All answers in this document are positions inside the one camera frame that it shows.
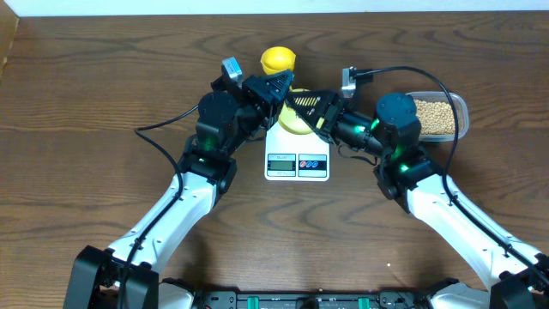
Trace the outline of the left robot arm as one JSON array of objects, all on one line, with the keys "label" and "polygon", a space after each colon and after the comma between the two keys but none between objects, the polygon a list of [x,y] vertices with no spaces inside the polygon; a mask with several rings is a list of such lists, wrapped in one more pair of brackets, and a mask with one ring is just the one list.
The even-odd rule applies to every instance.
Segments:
[{"label": "left robot arm", "polygon": [[191,308],[195,295],[176,282],[161,282],[186,234],[219,202],[237,172],[232,154],[259,129],[275,123],[294,75],[290,70],[249,76],[227,69],[196,108],[196,134],[168,189],[148,213],[105,250],[86,246],[76,257],[66,308]]}]

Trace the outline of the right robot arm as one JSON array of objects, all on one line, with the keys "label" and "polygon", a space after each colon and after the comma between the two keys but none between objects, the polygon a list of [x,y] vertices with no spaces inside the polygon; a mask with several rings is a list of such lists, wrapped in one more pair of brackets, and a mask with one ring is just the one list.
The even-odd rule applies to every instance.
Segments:
[{"label": "right robot arm", "polygon": [[287,104],[325,142],[374,156],[377,185],[389,200],[435,230],[485,288],[446,279],[415,297],[415,308],[546,308],[548,257],[501,228],[468,199],[419,145],[413,98],[384,95],[373,117],[353,112],[331,90],[296,92]]}]

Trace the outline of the yellow measuring scoop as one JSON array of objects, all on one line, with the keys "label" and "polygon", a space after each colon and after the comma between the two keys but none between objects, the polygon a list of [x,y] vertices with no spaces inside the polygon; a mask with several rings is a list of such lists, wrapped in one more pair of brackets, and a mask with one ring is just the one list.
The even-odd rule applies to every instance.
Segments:
[{"label": "yellow measuring scoop", "polygon": [[267,75],[280,73],[284,70],[294,70],[295,53],[287,47],[275,46],[268,48],[261,56],[262,70]]}]

